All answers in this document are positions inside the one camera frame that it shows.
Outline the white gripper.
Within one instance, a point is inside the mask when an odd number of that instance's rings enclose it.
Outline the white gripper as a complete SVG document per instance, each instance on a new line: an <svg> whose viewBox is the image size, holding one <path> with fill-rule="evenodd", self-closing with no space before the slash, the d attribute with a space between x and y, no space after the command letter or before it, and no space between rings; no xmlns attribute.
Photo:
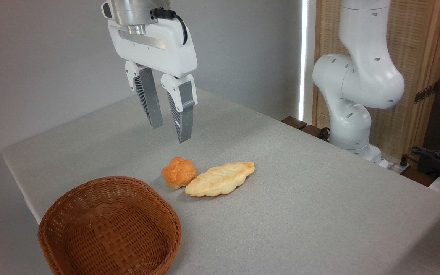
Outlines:
<svg viewBox="0 0 440 275"><path fill-rule="evenodd" d="M161 84L167 91L179 143L190 139L194 106L198 103L191 73L198 63L189 30L185 45L182 25L176 19L158 19L146 26L145 35L131 35L124 26L112 20L108 20L108 30L117 54L127 60L125 70L129 86L137 93L152 128L163 125L154 69L165 73Z"/></svg>

